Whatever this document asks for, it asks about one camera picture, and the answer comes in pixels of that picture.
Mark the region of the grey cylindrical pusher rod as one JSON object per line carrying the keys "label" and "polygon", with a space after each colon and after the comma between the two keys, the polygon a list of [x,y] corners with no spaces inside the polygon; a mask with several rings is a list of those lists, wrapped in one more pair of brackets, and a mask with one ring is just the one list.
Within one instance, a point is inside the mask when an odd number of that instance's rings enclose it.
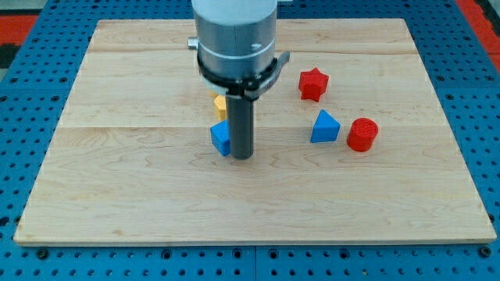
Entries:
{"label": "grey cylindrical pusher rod", "polygon": [[245,99],[226,98],[230,153],[238,160],[253,155],[254,105]]}

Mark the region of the black clamp ring mount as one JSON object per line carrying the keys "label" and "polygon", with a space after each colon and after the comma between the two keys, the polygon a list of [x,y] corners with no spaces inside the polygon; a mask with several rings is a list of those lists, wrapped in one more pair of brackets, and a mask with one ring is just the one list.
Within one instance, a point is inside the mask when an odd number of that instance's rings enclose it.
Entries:
{"label": "black clamp ring mount", "polygon": [[255,101],[267,92],[278,80],[283,67],[289,62],[291,53],[283,52],[260,73],[245,78],[218,76],[209,70],[197,55],[198,71],[204,84],[211,91],[234,99]]}

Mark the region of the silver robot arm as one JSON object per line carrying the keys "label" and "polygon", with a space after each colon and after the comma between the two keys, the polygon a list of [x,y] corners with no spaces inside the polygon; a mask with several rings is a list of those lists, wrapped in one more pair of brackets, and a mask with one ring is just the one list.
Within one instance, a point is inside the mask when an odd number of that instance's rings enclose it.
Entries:
{"label": "silver robot arm", "polygon": [[290,53],[275,56],[276,0],[192,0],[198,71],[226,99],[230,153],[254,151],[254,102],[278,80]]}

